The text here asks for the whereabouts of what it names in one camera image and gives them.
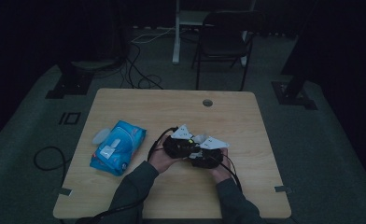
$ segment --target black chair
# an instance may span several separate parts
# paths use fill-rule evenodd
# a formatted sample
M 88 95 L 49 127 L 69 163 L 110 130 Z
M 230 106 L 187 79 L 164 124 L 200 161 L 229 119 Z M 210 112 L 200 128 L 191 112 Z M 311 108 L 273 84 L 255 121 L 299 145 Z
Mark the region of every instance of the black chair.
M 199 88 L 201 62 L 232 62 L 231 67 L 246 57 L 244 75 L 239 91 L 244 88 L 253 37 L 265 28 L 265 16 L 259 11 L 220 11 L 209 13 L 200 30 L 197 50 L 191 64 L 197 62 Z

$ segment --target blue plastic packaging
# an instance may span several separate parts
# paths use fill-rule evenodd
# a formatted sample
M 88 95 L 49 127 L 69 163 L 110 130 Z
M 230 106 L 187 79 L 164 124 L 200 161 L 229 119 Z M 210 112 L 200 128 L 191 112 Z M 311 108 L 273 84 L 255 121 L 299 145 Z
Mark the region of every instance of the blue plastic packaging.
M 90 166 L 122 175 L 146 136 L 146 130 L 120 120 L 91 156 Z

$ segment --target black metal base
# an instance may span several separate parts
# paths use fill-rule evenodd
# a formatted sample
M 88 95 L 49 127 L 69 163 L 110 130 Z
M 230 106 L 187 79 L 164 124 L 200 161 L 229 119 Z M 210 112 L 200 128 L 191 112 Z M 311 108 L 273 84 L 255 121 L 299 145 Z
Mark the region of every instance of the black metal base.
M 66 78 L 62 75 L 54 90 L 47 93 L 46 99 L 63 99 L 65 95 L 86 95 L 91 85 L 93 74 L 79 74 L 74 83 L 67 84 Z
M 286 94 L 287 82 L 271 82 L 274 88 L 274 92 L 281 105 L 303 105 L 305 109 L 317 110 L 317 106 L 313 100 L 310 100 L 302 89 L 296 96 L 289 97 Z

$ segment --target table top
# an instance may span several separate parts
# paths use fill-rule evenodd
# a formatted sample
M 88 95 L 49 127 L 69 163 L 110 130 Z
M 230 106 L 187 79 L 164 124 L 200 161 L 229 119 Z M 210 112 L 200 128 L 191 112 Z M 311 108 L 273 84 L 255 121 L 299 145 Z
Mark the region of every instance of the table top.
M 212 101 L 204 106 L 203 101 Z M 93 137 L 124 120 L 147 130 L 142 146 L 123 176 L 90 167 L 97 148 Z M 171 127 L 187 124 L 194 135 L 206 133 L 230 144 L 231 158 L 246 198 L 265 218 L 291 214 L 274 153 L 256 97 L 242 91 L 167 91 L 101 89 L 77 144 L 53 214 L 57 218 L 95 216 L 108 209 L 122 178 L 147 159 L 154 141 Z M 144 218 L 220 218 L 218 196 L 210 174 L 189 161 L 171 166 L 155 180 L 143 211 Z

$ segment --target sleeve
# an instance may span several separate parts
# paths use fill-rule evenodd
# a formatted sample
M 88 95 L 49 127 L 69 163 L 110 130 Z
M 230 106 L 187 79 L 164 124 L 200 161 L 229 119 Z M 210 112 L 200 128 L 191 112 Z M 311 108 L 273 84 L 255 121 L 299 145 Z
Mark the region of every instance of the sleeve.
M 223 222 L 225 224 L 253 223 L 265 224 L 259 209 L 239 191 L 232 178 L 216 185 Z
M 109 209 L 121 207 L 145 199 L 153 186 L 158 171 L 147 161 L 143 161 L 130 174 L 126 175 L 117 188 Z M 102 218 L 101 224 L 134 224 L 142 222 L 143 203 Z

